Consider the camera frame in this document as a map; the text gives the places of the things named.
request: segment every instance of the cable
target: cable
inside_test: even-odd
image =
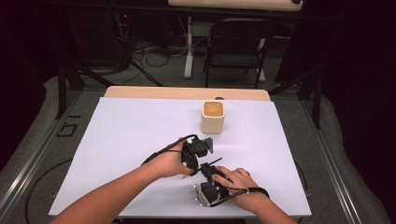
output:
[[[169,55],[168,51],[166,51],[165,49],[154,49],[154,51],[164,52],[165,56],[166,56],[166,61],[164,63],[162,63],[162,64],[149,63],[149,55],[152,53],[152,52],[150,52],[150,53],[146,53],[146,64],[148,64],[149,66],[152,66],[152,67],[162,67],[162,66],[165,66],[166,64],[168,64],[169,59],[170,59],[170,55]]]
[[[157,79],[155,79],[152,75],[150,75],[148,72],[146,72],[143,68],[141,68],[139,65],[137,65],[137,63],[135,63],[134,61],[131,61],[131,64],[137,68],[140,72],[142,72],[143,75],[145,75],[148,80],[152,81],[153,83],[155,83],[157,86],[159,87],[165,87],[166,85],[163,85],[161,82],[157,81]]]
[[[60,162],[60,163],[58,163],[58,164],[56,164],[56,165],[50,167],[44,174],[42,174],[42,175],[35,181],[35,183],[33,184],[32,188],[29,190],[29,193],[27,194],[27,198],[26,198],[26,201],[25,201],[24,216],[25,216],[26,224],[30,224],[28,207],[29,207],[29,201],[30,201],[30,198],[31,198],[31,196],[32,196],[33,190],[35,189],[35,186],[36,186],[36,185],[38,184],[38,182],[39,182],[45,175],[47,175],[49,172],[51,172],[52,170],[54,170],[54,169],[57,168],[58,166],[61,166],[61,165],[65,164],[65,163],[68,163],[68,162],[70,162],[70,161],[72,161],[72,160],[73,160],[73,159],[69,159],[69,160],[67,160],[67,161],[62,161],[62,162]]]
[[[305,193],[307,193],[307,192],[308,192],[308,184],[306,183],[306,178],[305,178],[303,169],[301,169],[300,165],[299,165],[296,161],[294,161],[294,164],[296,165],[297,170],[300,172],[301,176],[303,177],[303,181],[304,181],[304,190],[305,190]],[[303,221],[303,217],[300,217],[300,218],[298,219],[297,223],[300,224],[302,221]]]
[[[183,29],[184,36],[186,38],[186,46],[184,47],[183,51],[181,51],[181,53],[176,54],[181,49],[181,44],[180,44],[180,46],[178,47],[178,50],[175,53],[171,54],[173,57],[177,57],[177,56],[180,56],[180,55],[184,54],[184,52],[186,52],[186,50],[187,50],[187,47],[189,46],[189,38],[188,38],[188,35],[187,35],[187,32],[186,32],[186,29],[184,28],[183,22],[181,21],[180,16],[178,16],[178,21],[180,22],[180,26]]]
[[[181,46],[182,46],[182,44],[180,44],[180,45],[178,46],[178,49],[177,49],[175,52],[169,53],[170,56],[172,56],[172,57],[178,57],[178,56],[180,56],[180,55],[183,55],[184,52],[186,52],[187,46],[183,48],[183,51],[181,51],[181,53],[178,53],[178,52],[181,50]]]
[[[296,165],[298,171],[300,172],[301,176],[303,177],[304,189],[308,190],[308,184],[306,183],[306,178],[305,178],[303,170],[301,169],[300,165],[296,161],[294,161],[294,164]]]
[[[222,203],[225,203],[225,202],[233,199],[236,196],[239,196],[244,193],[249,194],[250,192],[260,192],[260,193],[265,194],[265,196],[267,196],[268,198],[270,198],[270,195],[268,194],[267,190],[265,190],[263,188],[248,188],[248,189],[242,189],[241,191],[238,191],[235,194],[230,195],[229,197],[219,201],[218,203],[212,203],[212,204],[210,204],[210,207],[216,207],[218,205],[221,205]]]
[[[197,44],[199,44],[199,42],[201,42],[203,39],[207,39],[207,37],[203,36],[201,37],[197,42],[195,42],[195,44],[193,44],[192,46],[195,47]]]
[[[126,79],[125,81],[122,82],[122,86],[125,86],[125,84],[126,84],[127,82],[130,82],[130,81],[134,80],[135,78],[139,77],[140,74],[142,74],[141,71],[139,71],[139,73],[138,73],[137,75],[135,75],[134,77],[131,77],[131,78]]]
[[[154,153],[153,153],[151,156],[149,156],[145,161],[143,161],[142,165],[145,164],[145,163],[147,163],[147,162],[149,162],[149,161],[151,161],[152,159],[156,158],[156,157],[159,156],[160,154],[163,154],[164,152],[167,152],[167,151],[174,151],[174,150],[169,150],[169,149],[172,148],[172,147],[174,147],[174,146],[177,145],[178,143],[180,143],[180,142],[182,142],[182,141],[184,141],[184,140],[187,140],[187,139],[189,139],[189,138],[191,138],[191,137],[198,138],[198,136],[197,136],[196,134],[190,134],[190,135],[187,135],[187,136],[185,136],[185,137],[179,138],[176,142],[172,143],[171,145],[168,145],[167,147],[165,147],[165,148],[159,150],[158,152],[154,152]]]
[[[136,56],[134,56],[135,54],[140,54],[141,58],[137,58]],[[139,52],[138,51],[134,51],[134,52],[131,53],[131,56],[134,59],[138,60],[139,62],[142,62],[143,58],[145,57],[145,49],[142,48]]]
[[[110,75],[115,75],[117,73],[120,73],[124,70],[126,70],[129,67],[129,63],[122,63],[120,66],[117,68],[111,70],[111,71],[105,71],[105,72],[95,72],[97,75],[105,77],[105,76],[110,76]],[[78,71],[80,75],[87,76],[86,74],[82,73],[81,71]]]

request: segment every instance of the white table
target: white table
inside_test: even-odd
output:
[[[169,95],[177,99],[166,99]],[[223,101],[223,132],[202,134],[202,101],[216,96],[228,99]],[[279,117],[268,99],[266,91],[257,90],[111,87],[92,115],[49,214],[57,216],[79,197],[139,166],[154,151],[196,133],[201,139],[214,138],[214,154],[199,158],[199,163],[222,157],[218,164],[230,169],[244,167],[288,215],[310,216]],[[193,185],[202,182],[202,174],[161,179],[139,194],[120,217],[253,216],[230,203],[214,208],[199,206]]]

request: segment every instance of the forearm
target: forearm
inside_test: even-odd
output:
[[[51,223],[111,223],[131,200],[159,178],[155,167],[145,164],[86,194]]]
[[[296,222],[285,214],[274,202],[264,195],[257,195],[253,202],[253,213],[264,224],[295,224]]]

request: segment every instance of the white tabletop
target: white tabletop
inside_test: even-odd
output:
[[[49,214],[138,167],[149,155],[192,133],[214,138],[214,154],[199,163],[222,157],[218,165],[243,167],[288,215],[311,211],[290,153],[275,105],[265,101],[225,100],[221,134],[200,131],[203,100],[101,98]],[[230,203],[199,206],[194,184],[202,174],[161,179],[139,194],[121,217],[252,217]]]
[[[300,11],[303,1],[294,4],[291,0],[168,0],[177,7],[227,7],[241,9]]]

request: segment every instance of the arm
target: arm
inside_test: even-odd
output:
[[[184,142],[172,150],[181,151]],[[181,163],[181,154],[165,152],[72,203],[52,223],[111,223],[143,189],[162,177],[189,175],[191,169]]]
[[[238,189],[258,187],[250,174],[242,168],[230,171],[225,167],[218,166],[217,169],[224,173],[232,181],[220,175],[213,175],[212,178],[222,186],[229,189],[231,193],[236,193]],[[230,200],[231,203],[256,215],[262,223],[266,224],[294,224],[291,217],[284,213],[274,202],[260,192],[242,194]]]

